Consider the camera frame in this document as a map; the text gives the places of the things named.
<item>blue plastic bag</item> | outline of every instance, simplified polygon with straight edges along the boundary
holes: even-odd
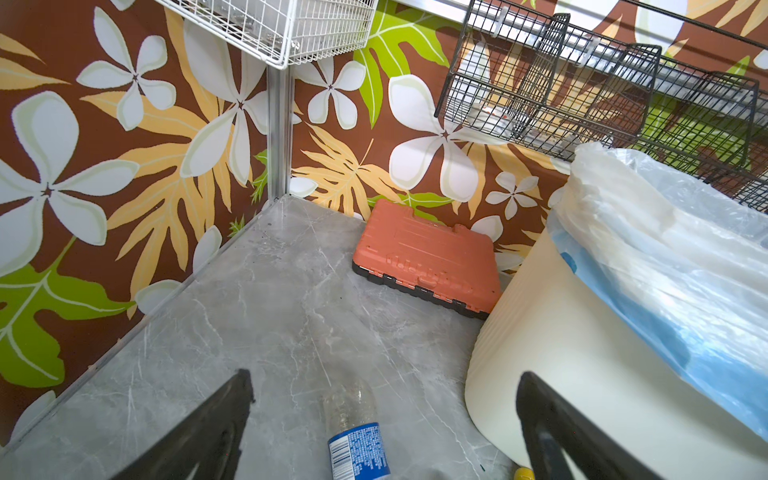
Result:
[[[768,441],[768,216],[639,151],[584,144],[547,222],[574,273]]]

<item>trash bag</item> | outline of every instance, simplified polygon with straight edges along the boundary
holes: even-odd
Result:
[[[547,229],[680,378],[768,441],[768,215],[640,151],[576,148]]]

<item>wire basket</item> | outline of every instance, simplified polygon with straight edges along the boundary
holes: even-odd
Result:
[[[566,161],[590,141],[635,148],[768,210],[768,94],[757,81],[569,20],[471,0],[435,116]]]
[[[156,0],[275,68],[366,45],[378,0]]]

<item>floral wallpaper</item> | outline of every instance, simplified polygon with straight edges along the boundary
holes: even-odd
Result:
[[[568,12],[572,23],[618,40],[661,45],[666,56],[700,68],[759,79],[768,68],[768,52],[620,0],[516,1],[549,15]],[[758,28],[768,16],[764,0],[647,3],[768,42],[768,29]],[[380,0],[364,49],[297,66],[296,103],[306,114],[294,128],[290,189],[363,219],[387,198],[420,217],[462,223],[488,234],[498,268],[514,273],[569,170],[557,159],[434,117],[459,28]]]
[[[152,0],[0,18],[5,445],[260,209],[267,109],[263,62]]]

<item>blue bottle label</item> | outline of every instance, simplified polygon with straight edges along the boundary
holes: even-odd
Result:
[[[328,441],[333,480],[375,480],[389,475],[378,423],[361,425]]]

